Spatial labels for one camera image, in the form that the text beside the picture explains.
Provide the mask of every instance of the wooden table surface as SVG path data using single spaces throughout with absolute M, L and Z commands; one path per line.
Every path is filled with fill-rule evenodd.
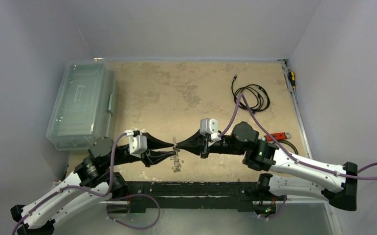
M 213 63 L 213 62 L 112 62 L 116 71 L 119 98 L 116 113 L 115 137 L 128 129 L 149 132 L 154 137 L 172 142 L 193 135 L 203 118 L 215 118 L 223 130 L 234 110 L 230 85 L 238 75 L 234 88 L 248 84 L 264 87 L 270 107 L 256 113 L 258 121 L 271 133 L 290 132 L 292 142 L 305 156 L 300 130 L 288 93 L 281 65 L 278 63 Z M 245 94 L 254 105 L 255 98 Z M 249 113 L 240 110 L 232 126 L 248 122 L 264 135 Z M 119 145 L 127 144 L 123 138 Z M 70 173 L 86 154 L 72 154 Z M 152 167 L 143 163 L 119 165 L 127 181 L 256 181 L 260 172 L 247 168 L 242 156 L 210 154 L 201 159 L 184 150 L 179 152 L 181 171 L 174 172 L 174 161 L 164 160 Z

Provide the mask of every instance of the container lid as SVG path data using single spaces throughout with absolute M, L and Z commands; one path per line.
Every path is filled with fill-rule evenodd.
M 106 73 L 104 63 L 71 64 L 68 67 L 48 137 L 93 133 Z

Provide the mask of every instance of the translucent plastic container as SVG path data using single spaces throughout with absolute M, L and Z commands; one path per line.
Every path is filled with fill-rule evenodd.
M 115 72 L 104 60 L 68 63 L 46 137 L 58 150 L 89 149 L 113 136 L 117 101 Z

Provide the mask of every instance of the white enclosure wall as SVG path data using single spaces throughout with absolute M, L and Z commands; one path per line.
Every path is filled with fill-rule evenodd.
M 67 59 L 91 58 L 62 0 L 0 1 L 0 235 L 10 208 L 39 198 L 68 156 L 45 131 Z
M 69 0 L 95 57 L 289 58 L 320 0 Z
M 313 158 L 376 162 L 377 0 L 323 0 L 290 65 Z M 358 181 L 358 210 L 338 216 L 345 235 L 377 234 L 377 181 Z

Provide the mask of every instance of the black cable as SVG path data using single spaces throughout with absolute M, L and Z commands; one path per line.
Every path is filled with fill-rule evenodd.
M 293 145 L 293 143 L 291 143 L 291 142 L 289 142 L 289 141 L 287 141 L 287 140 L 280 140 L 280 141 L 278 141 L 278 142 L 279 142 L 279 143 L 283 143 L 283 144 L 288 145 L 289 147 L 291 147 L 291 148 L 293 149 L 293 151 L 295 152 L 296 155 L 299 155 L 299 153 L 298 153 L 298 149 L 296 148 L 295 145 Z
M 233 84 L 234 84 L 234 81 L 236 81 L 236 78 L 237 78 L 237 74 L 234 75 L 233 82 L 231 83 L 231 93 L 233 94 L 234 103 L 237 102 L 237 95 L 239 93 L 243 93 L 244 90 L 248 90 L 254 95 L 254 97 L 256 98 L 256 101 L 257 101 L 256 105 L 250 107 L 250 109 L 252 110 L 253 113 L 264 111 L 269 107 L 270 99 L 269 99 L 269 96 L 267 95 L 266 90 L 263 87 L 261 87 L 257 84 L 250 84 L 250 85 L 247 85 L 245 87 L 240 87 L 236 91 L 234 91 L 233 90 Z M 262 108 L 262 107 L 263 107 L 265 100 L 263 99 L 263 96 L 261 95 L 261 93 L 263 93 L 263 95 L 266 96 L 266 100 L 267 100 L 266 106 L 264 108 Z M 241 101 L 240 101 L 239 108 L 241 108 L 243 110 L 247 110 L 246 105 L 243 104 Z

